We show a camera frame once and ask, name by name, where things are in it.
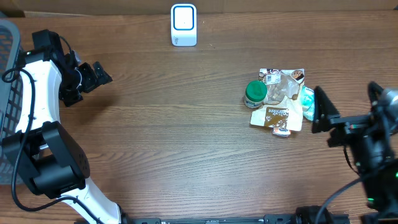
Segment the teal wet wipes pack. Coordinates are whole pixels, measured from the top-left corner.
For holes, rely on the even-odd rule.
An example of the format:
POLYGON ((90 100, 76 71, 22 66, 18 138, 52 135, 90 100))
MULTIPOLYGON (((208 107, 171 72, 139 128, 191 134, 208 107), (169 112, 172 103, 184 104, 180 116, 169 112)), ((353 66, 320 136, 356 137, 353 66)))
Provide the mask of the teal wet wipes pack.
POLYGON ((314 107, 308 108, 306 111, 303 111, 303 116, 309 121, 314 120, 314 114, 315 114, 314 107))

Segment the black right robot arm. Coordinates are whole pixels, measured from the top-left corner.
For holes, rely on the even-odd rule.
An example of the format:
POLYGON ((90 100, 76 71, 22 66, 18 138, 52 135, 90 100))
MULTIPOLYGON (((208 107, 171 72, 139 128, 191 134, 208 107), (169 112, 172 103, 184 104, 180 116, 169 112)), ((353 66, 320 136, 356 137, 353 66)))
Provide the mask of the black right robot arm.
POLYGON ((391 137, 397 134, 397 90, 370 82, 368 97, 368 114, 342 117, 322 88, 314 89, 312 133, 328 132, 328 146, 343 147, 349 167, 358 175, 326 199, 314 223, 333 223, 327 206, 358 183, 363 185, 367 206, 375 211, 361 216, 363 223, 397 218, 397 158, 391 145, 391 137))

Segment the white barcode scanner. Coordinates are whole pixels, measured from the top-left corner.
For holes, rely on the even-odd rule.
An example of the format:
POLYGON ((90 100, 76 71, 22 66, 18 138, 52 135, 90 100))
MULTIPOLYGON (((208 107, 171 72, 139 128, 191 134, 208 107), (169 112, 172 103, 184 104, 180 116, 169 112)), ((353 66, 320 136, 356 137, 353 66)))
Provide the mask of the white barcode scanner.
POLYGON ((193 4, 178 3, 170 9, 170 36, 176 47, 197 44, 197 9, 193 4))

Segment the orange Kleenex tissue pack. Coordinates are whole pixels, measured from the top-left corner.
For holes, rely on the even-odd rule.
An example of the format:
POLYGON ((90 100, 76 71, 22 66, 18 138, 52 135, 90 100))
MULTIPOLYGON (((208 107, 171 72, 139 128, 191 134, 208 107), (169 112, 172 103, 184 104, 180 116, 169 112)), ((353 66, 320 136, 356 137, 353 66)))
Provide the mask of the orange Kleenex tissue pack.
POLYGON ((280 136, 283 138, 287 138, 291 135, 291 131, 288 129, 282 129, 282 128, 273 128, 272 133, 276 136, 280 136))

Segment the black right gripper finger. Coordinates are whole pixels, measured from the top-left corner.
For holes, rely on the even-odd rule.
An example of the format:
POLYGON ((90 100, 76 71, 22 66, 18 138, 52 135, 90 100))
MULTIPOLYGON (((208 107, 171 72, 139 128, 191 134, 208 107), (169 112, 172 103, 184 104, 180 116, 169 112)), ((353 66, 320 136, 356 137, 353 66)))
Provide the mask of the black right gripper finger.
POLYGON ((368 97, 372 106, 377 105, 379 97, 382 95, 384 89, 376 82, 370 82, 368 84, 368 97))
POLYGON ((333 128, 333 121, 340 118, 340 113, 320 86, 314 89, 315 111, 312 133, 327 132, 333 128))

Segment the dried mushroom pouch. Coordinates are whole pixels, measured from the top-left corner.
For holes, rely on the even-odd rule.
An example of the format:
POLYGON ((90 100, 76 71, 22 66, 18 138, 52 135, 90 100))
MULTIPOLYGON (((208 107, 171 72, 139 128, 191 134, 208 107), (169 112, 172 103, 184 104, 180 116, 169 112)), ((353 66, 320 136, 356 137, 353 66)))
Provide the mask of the dried mushroom pouch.
POLYGON ((300 97, 305 84, 305 70, 262 68, 259 81, 266 85, 267 94, 262 106, 252 112, 250 124, 300 131, 303 121, 300 97))

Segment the green lid jar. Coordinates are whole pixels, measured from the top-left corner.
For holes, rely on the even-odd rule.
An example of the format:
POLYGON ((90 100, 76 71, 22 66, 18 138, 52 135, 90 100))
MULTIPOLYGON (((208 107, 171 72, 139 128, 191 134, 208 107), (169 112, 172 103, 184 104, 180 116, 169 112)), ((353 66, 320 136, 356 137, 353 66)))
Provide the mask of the green lid jar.
POLYGON ((262 81, 254 80, 247 85, 243 102, 248 108, 259 108, 263 104, 266 95, 266 84, 262 81))

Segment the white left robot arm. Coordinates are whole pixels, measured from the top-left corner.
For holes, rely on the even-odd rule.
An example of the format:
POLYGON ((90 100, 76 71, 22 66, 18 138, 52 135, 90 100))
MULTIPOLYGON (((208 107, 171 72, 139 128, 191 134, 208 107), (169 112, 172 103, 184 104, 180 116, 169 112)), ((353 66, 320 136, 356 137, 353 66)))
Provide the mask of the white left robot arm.
POLYGON ((112 78, 99 62, 82 63, 64 37, 50 30, 32 35, 34 49, 21 53, 2 80, 22 80, 22 111, 16 131, 1 146, 21 178, 49 205, 63 202, 87 223, 127 223, 128 216, 108 199, 90 176, 84 150, 61 125, 61 104, 74 105, 112 78))

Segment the dark plastic mesh basket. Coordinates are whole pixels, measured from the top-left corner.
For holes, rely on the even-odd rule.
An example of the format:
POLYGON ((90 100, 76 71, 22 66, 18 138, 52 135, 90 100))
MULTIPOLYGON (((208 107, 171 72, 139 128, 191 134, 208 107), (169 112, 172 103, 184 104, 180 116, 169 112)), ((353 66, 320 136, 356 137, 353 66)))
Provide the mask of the dark plastic mesh basket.
MULTIPOLYGON (((14 68, 20 51, 21 36, 15 24, 1 20, 1 73, 14 68)), ((1 139, 15 133, 22 110, 22 81, 1 82, 1 139)), ((1 185, 11 184, 13 165, 1 149, 1 185)))

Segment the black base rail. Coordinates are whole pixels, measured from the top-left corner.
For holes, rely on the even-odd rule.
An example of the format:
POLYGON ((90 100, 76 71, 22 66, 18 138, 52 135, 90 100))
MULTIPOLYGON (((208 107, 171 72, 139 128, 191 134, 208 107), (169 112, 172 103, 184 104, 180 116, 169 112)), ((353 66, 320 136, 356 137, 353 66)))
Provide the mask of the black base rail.
POLYGON ((133 224, 306 224, 315 223, 320 206, 298 207, 294 213, 265 214, 263 217, 229 218, 133 218, 133 224))

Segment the green Kleenex tissue pack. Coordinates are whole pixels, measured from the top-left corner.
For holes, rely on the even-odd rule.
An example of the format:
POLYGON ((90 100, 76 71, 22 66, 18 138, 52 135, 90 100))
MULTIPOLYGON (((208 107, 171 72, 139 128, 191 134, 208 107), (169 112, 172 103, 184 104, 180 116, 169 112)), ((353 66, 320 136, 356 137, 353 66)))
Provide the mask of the green Kleenex tissue pack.
POLYGON ((308 110, 315 102, 314 91, 307 86, 303 86, 301 91, 300 102, 303 110, 304 111, 308 110))

